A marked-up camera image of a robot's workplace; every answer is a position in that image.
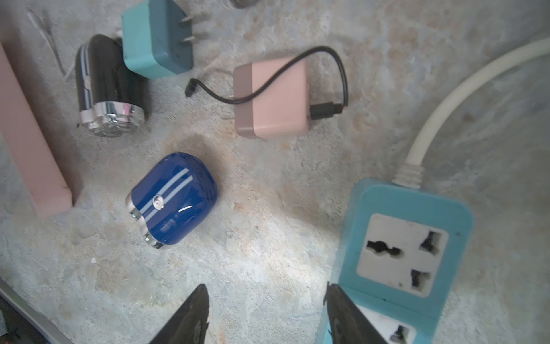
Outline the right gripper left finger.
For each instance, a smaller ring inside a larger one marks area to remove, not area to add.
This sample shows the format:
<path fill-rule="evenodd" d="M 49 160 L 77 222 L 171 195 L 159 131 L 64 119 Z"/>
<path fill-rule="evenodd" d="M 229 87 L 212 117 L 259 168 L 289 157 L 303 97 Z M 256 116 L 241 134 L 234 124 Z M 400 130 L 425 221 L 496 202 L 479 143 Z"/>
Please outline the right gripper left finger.
<path fill-rule="evenodd" d="M 200 284 L 150 341 L 150 344 L 204 344 L 209 326 L 209 293 Z"/>

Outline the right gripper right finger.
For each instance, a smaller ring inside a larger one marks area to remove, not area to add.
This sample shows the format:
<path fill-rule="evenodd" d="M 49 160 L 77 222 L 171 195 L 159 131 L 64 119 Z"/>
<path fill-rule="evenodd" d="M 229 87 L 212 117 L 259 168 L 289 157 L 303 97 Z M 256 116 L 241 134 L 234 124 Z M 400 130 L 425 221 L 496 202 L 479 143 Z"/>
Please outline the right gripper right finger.
<path fill-rule="evenodd" d="M 323 304 L 327 307 L 333 343 L 386 344 L 386 340 L 338 284 L 328 282 Z"/>

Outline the teal power strip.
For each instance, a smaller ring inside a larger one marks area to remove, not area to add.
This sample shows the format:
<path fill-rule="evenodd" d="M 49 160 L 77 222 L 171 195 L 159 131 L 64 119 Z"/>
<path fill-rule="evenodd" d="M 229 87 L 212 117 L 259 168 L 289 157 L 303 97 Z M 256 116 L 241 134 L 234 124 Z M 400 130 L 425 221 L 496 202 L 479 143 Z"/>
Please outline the teal power strip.
<path fill-rule="evenodd" d="M 331 280 L 387 343 L 431 343 L 474 218 L 453 199 L 362 179 Z"/>

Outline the blue shaver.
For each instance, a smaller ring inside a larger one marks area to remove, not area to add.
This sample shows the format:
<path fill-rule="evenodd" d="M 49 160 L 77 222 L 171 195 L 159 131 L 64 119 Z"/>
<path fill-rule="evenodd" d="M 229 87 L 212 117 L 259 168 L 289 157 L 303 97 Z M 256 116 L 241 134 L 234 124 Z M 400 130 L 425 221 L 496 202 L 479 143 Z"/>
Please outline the blue shaver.
<path fill-rule="evenodd" d="M 218 187 L 206 165 L 189 153 L 161 159 L 127 195 L 125 206 L 145 242 L 176 245 L 210 214 Z"/>

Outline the pink power strip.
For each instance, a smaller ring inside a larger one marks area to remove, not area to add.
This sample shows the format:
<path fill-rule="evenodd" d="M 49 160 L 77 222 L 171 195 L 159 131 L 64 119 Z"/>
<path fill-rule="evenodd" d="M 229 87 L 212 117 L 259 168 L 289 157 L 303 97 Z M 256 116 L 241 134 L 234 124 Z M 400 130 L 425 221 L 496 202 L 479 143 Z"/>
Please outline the pink power strip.
<path fill-rule="evenodd" d="M 72 192 L 1 48 L 1 131 L 38 215 L 68 211 Z"/>

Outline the pink USB charger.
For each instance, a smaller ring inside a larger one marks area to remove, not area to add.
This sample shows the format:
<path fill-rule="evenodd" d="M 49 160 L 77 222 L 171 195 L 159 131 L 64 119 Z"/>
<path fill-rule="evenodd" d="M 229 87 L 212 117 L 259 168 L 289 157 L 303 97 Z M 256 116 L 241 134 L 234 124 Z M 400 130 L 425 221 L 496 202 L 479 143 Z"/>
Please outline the pink USB charger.
<path fill-rule="evenodd" d="M 233 96 L 256 92 L 291 59 L 243 64 L 233 71 Z M 244 138 L 296 136 L 309 131 L 307 62 L 301 60 L 278 77 L 255 99 L 234 106 L 236 133 Z"/>

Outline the black electric shaver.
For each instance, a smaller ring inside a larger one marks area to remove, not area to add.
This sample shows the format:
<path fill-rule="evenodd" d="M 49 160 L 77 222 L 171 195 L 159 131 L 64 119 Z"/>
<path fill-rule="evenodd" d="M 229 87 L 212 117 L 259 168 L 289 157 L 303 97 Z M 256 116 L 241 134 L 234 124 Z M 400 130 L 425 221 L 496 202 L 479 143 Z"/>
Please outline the black electric shaver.
<path fill-rule="evenodd" d="M 123 46 L 103 34 L 82 44 L 74 67 L 81 125 L 96 136 L 120 137 L 145 122 L 140 76 L 127 68 Z"/>

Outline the teal USB charger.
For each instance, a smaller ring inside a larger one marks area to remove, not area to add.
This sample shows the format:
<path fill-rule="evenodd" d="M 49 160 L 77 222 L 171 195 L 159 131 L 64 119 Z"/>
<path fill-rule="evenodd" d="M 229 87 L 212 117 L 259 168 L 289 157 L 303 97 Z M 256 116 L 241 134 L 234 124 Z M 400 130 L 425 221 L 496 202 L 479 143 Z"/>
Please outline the teal USB charger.
<path fill-rule="evenodd" d="M 147 79 L 193 69 L 194 16 L 173 0 L 142 1 L 122 14 L 126 67 Z"/>

